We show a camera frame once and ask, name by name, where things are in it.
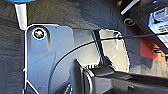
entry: orange object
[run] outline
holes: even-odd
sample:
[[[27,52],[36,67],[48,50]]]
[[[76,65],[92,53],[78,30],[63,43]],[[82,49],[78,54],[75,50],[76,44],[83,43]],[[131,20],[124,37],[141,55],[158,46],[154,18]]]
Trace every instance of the orange object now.
[[[140,55],[157,61],[162,61],[161,53],[152,52],[154,48],[159,47],[156,44],[154,44],[149,38],[140,39]]]

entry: white object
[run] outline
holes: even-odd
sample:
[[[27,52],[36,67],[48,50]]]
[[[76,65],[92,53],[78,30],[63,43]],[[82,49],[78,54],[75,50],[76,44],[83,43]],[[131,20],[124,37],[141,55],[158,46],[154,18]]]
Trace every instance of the white object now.
[[[148,26],[155,34],[168,32],[168,7],[151,13]],[[168,35],[159,35],[158,38],[168,48]]]
[[[15,9],[16,9],[16,14],[17,14],[20,29],[26,30],[27,28],[26,4],[15,4]]]
[[[139,0],[133,0],[122,12],[121,15],[125,14],[132,6],[134,6]]]

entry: black cable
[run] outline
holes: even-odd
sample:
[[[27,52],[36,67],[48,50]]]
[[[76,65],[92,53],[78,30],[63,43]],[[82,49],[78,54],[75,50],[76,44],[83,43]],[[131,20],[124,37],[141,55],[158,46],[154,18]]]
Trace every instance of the black cable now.
[[[132,36],[132,37],[122,37],[122,36],[118,36],[117,38],[105,38],[105,39],[100,39],[100,40],[96,40],[96,41],[91,41],[91,42],[82,44],[82,45],[80,45],[80,46],[78,46],[78,47],[72,49],[71,51],[69,51],[68,53],[66,53],[64,56],[62,56],[62,57],[57,61],[57,63],[54,65],[53,69],[51,70],[50,77],[49,77],[49,82],[48,82],[48,94],[51,94],[51,81],[52,81],[52,76],[53,76],[53,73],[54,73],[56,67],[58,66],[58,64],[59,64],[66,56],[68,56],[68,55],[71,54],[72,52],[78,50],[79,48],[82,48],[82,47],[84,47],[84,46],[87,46],[87,45],[92,44],[92,43],[95,43],[95,42],[105,41],[105,40],[113,40],[113,39],[134,39],[134,38],[144,38],[144,37],[151,37],[151,36],[158,36],[158,35],[165,35],[165,34],[168,34],[168,32],[165,32],[165,33],[157,33],[157,34],[138,35],[138,36]]]

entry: mounting hole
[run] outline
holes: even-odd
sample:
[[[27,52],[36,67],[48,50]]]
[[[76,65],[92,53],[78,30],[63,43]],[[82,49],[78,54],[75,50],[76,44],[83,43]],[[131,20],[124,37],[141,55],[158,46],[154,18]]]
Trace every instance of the mounting hole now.
[[[126,26],[133,26],[133,25],[135,25],[135,22],[134,22],[131,18],[126,18],[126,19],[124,20],[124,24],[125,24]]]
[[[154,48],[152,50],[152,52],[154,52],[154,53],[162,53],[162,50],[160,50],[159,48]]]
[[[46,36],[46,31],[43,28],[37,27],[33,29],[32,35],[37,40],[43,40]]]

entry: screw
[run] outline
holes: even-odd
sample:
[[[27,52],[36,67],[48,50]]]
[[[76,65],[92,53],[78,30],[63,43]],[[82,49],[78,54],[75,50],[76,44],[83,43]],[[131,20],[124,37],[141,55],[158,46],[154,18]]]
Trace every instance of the screw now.
[[[155,4],[157,1],[155,0],[155,1],[153,1],[153,3]]]

